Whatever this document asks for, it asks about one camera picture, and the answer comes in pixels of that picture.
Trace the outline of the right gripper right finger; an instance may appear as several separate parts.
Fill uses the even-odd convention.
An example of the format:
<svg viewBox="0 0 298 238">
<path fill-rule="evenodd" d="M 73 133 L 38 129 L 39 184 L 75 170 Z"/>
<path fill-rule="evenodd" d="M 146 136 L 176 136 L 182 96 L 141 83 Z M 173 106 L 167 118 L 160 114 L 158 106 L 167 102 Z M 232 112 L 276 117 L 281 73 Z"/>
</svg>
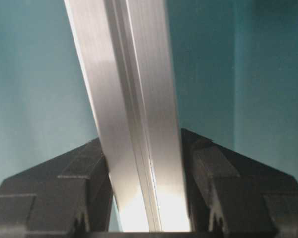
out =
<svg viewBox="0 0 298 238">
<path fill-rule="evenodd" d="M 193 230 L 217 238 L 298 238 L 298 182 L 181 130 Z"/>
</svg>

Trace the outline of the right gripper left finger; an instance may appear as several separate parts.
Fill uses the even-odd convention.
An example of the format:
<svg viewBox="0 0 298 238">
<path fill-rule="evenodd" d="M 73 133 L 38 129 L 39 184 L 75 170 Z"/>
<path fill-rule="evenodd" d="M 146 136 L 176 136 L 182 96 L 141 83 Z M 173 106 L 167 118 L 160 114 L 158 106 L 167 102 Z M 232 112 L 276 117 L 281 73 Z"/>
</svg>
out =
<svg viewBox="0 0 298 238">
<path fill-rule="evenodd" d="M 0 238 L 77 238 L 109 228 L 113 191 L 99 139 L 4 179 Z"/>
</svg>

